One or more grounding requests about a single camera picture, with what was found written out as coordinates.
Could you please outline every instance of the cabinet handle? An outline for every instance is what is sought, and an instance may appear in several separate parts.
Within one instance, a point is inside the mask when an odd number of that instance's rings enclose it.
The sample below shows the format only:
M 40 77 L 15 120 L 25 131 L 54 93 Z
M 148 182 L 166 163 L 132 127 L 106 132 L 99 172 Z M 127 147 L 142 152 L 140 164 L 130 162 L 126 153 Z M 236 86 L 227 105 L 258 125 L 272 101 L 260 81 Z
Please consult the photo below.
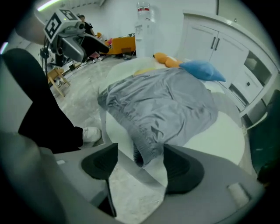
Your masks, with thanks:
M 216 47 L 215 47 L 215 51 L 217 51 L 217 47 L 218 47 L 218 45 L 219 45 L 219 41 L 220 41 L 220 38 L 218 38 L 217 45 L 216 45 Z
M 214 37 L 214 39 L 213 39 L 211 49 L 213 49 L 213 46 L 214 46 L 215 40 L 216 40 L 216 37 Z

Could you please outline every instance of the blue pillow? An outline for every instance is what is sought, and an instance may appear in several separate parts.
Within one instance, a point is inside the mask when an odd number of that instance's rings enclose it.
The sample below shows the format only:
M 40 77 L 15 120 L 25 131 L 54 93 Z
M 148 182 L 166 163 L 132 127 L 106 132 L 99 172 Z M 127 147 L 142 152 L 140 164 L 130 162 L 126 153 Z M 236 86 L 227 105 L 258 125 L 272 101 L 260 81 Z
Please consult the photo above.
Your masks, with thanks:
M 190 61 L 179 64 L 179 66 L 192 74 L 194 77 L 206 81 L 222 81 L 226 79 L 223 75 L 207 61 Z

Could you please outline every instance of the orange stuffed toy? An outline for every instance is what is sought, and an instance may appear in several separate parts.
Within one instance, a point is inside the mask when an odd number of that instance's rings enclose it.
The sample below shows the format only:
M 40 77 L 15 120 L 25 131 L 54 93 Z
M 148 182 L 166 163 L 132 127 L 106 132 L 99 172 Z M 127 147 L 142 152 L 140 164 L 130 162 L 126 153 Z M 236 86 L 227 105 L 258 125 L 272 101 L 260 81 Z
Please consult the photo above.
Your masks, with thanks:
M 154 54 L 154 58 L 161 64 L 165 64 L 165 66 L 167 68 L 179 68 L 179 64 L 183 63 L 182 61 L 176 59 L 176 58 L 173 58 L 173 57 L 170 57 L 170 56 L 167 56 L 166 54 L 164 53 L 155 53 Z

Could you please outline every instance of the wooden stool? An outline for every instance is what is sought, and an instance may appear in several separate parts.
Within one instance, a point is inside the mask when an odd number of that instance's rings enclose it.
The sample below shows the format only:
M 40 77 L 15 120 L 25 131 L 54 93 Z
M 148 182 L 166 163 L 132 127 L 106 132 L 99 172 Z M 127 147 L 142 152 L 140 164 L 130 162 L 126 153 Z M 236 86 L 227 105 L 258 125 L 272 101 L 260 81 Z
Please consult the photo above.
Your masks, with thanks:
M 52 85 L 54 86 L 54 88 L 59 92 L 60 95 L 62 95 L 63 97 L 65 96 L 63 94 L 62 91 L 59 90 L 58 86 L 55 84 L 54 79 L 56 77 L 60 77 L 62 78 L 68 85 L 70 85 L 70 83 L 67 81 L 67 79 L 65 79 L 62 75 L 62 73 L 64 72 L 63 69 L 53 69 L 48 73 L 48 83 L 52 83 Z

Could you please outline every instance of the white drawer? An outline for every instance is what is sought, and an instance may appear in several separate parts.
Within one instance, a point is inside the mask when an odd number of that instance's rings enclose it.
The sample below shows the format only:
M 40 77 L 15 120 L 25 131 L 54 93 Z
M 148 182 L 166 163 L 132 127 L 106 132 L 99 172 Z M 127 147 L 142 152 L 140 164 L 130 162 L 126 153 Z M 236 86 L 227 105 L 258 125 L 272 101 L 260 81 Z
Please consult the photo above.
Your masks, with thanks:
M 251 103 L 263 88 L 259 80 L 245 65 L 242 66 L 240 74 L 232 84 L 240 91 L 248 103 Z

